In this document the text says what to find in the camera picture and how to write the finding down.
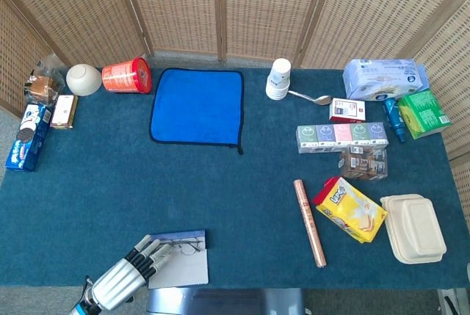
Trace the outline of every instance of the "yellow snack bag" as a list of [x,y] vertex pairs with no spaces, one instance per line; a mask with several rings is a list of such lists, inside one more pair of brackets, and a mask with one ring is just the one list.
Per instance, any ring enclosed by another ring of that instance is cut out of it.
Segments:
[[387,215],[342,177],[328,179],[313,202],[318,211],[361,243],[374,239]]

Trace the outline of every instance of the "white food container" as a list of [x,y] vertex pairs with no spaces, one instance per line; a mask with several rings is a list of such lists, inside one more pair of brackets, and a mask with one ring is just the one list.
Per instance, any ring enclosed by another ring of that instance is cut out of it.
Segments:
[[447,251],[433,203],[421,195],[394,195],[380,199],[391,249],[404,264],[437,262]]

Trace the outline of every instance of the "floor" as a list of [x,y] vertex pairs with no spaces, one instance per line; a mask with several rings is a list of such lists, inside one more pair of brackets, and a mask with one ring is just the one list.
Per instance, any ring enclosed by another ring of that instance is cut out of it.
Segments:
[[[271,66],[271,62],[248,59],[218,62],[213,56],[181,56],[170,52],[156,54],[150,64],[153,68],[270,68]],[[0,111],[0,181],[4,176],[2,162],[7,157],[17,127],[17,119]],[[81,287],[0,287],[0,314],[66,314],[77,302],[81,292]],[[122,305],[117,311],[107,314],[143,315],[147,299],[147,291],[142,289],[138,292],[134,303]],[[313,315],[441,313],[436,290],[311,290],[307,291],[305,302]]]

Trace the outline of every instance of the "green box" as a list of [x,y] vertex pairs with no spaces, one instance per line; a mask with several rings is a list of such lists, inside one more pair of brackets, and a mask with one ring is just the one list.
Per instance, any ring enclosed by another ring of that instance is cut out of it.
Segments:
[[430,90],[406,95],[398,102],[398,107],[414,139],[438,133],[452,125]]

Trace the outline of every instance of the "spoon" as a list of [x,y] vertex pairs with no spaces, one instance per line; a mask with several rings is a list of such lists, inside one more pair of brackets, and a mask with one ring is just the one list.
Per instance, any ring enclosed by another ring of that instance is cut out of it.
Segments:
[[319,104],[320,106],[330,104],[331,101],[333,100],[333,97],[331,97],[329,95],[320,96],[318,98],[312,98],[310,96],[303,95],[302,93],[296,93],[295,91],[291,91],[291,90],[289,90],[288,93],[290,93],[291,95],[297,96],[297,97],[304,98],[307,101],[313,102],[314,104]]

